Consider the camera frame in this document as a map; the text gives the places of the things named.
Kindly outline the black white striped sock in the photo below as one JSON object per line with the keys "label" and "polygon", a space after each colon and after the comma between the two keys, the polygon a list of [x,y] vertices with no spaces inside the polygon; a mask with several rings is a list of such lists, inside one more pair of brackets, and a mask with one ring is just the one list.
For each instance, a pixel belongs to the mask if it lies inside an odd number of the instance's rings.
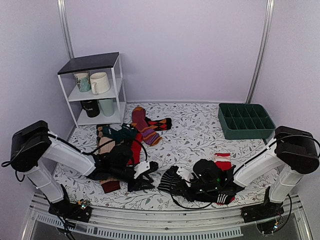
{"label": "black white striped sock", "polygon": [[178,166],[173,165],[164,172],[157,187],[158,190],[172,193],[173,188],[182,180],[182,177],[177,174],[178,169]]}

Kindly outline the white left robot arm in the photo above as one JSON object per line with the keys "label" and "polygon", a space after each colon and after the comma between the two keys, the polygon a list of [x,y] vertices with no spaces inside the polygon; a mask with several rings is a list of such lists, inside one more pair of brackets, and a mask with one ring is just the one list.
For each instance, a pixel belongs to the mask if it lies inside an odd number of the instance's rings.
{"label": "white left robot arm", "polygon": [[149,160],[129,165],[133,152],[126,144],[117,144],[103,154],[84,152],[51,132],[44,120],[17,131],[11,139],[10,160],[2,163],[2,167],[11,166],[24,174],[63,217],[74,213],[74,205],[67,200],[66,191],[43,164],[43,159],[72,168],[93,181],[114,177],[127,182],[132,191],[152,189],[153,179],[149,174],[159,168],[157,162]]}

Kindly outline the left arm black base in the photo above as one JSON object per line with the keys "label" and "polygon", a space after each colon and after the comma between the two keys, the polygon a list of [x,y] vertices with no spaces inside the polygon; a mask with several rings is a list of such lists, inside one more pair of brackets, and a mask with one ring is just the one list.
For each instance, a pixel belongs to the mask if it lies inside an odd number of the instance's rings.
{"label": "left arm black base", "polygon": [[48,212],[64,219],[88,223],[93,210],[90,206],[90,202],[81,199],[76,203],[72,203],[70,202],[65,187],[61,185],[61,188],[63,191],[63,199],[57,203],[50,203]]}

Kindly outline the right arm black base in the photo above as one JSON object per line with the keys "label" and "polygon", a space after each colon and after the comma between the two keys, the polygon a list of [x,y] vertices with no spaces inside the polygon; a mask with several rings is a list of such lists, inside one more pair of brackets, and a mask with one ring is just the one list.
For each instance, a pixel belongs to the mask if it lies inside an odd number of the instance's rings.
{"label": "right arm black base", "polygon": [[274,234],[281,229],[284,222],[282,214],[284,213],[283,203],[273,203],[269,198],[271,187],[265,190],[262,203],[245,206],[241,208],[241,217],[245,223],[261,221],[269,218],[273,220],[258,223],[258,231],[263,235]]}

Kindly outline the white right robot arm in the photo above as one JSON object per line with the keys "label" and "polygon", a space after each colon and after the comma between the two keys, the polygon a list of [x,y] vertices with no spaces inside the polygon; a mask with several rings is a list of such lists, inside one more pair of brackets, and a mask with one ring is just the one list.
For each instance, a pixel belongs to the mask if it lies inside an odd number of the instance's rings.
{"label": "white right robot arm", "polygon": [[190,202],[228,205],[255,179],[282,166],[278,179],[265,192],[266,201],[258,208],[262,218],[269,218],[302,177],[318,169],[319,158],[320,143],[311,133],[280,126],[273,139],[240,167],[223,170],[213,160],[200,159],[191,176],[178,168],[169,183],[169,194]]}

